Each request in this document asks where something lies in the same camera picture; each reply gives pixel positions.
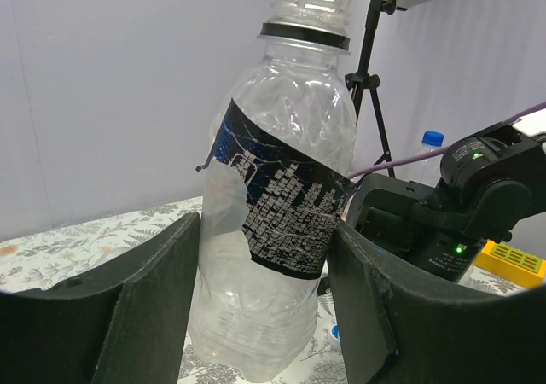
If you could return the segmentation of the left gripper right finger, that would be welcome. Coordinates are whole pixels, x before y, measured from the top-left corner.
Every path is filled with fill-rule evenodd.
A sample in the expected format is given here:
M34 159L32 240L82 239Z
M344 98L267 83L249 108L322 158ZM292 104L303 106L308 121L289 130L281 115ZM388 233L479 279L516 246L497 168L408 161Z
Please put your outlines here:
M545 289L488 294L339 224L328 275L350 383L542 383Z

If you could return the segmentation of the clear bottle black label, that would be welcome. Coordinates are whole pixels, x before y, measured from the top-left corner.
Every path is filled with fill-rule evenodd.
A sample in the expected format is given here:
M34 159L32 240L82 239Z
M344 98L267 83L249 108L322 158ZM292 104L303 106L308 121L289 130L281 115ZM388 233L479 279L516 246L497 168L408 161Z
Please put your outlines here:
M349 180L357 116L338 63L349 0L272 0L264 56L211 128L188 332L195 354L272 380L317 325L317 286Z

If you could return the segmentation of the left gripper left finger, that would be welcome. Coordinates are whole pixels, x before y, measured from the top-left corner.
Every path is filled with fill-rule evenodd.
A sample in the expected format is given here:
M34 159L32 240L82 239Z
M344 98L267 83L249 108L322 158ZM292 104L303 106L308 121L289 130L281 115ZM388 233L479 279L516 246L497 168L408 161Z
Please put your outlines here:
M4 383L174 383L195 285L192 212L108 262L1 296Z

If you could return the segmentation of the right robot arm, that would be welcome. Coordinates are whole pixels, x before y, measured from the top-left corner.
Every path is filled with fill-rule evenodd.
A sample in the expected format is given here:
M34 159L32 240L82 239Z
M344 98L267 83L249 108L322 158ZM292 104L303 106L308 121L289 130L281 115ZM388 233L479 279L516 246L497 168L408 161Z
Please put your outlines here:
M370 173L346 222L413 266L457 282L489 240L545 211L545 125L498 123L448 147L431 187Z

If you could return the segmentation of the Pepsi plastic bottle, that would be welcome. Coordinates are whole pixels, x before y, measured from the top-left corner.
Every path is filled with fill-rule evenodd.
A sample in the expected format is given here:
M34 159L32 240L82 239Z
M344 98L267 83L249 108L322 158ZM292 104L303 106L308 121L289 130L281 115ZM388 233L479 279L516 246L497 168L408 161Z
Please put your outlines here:
M431 147L421 142L418 148L418 155L425 155L424 160L417 161L408 166L407 179L409 181L422 183L434 187L440 178L440 161L441 156L432 157L431 153L440 149L439 147Z

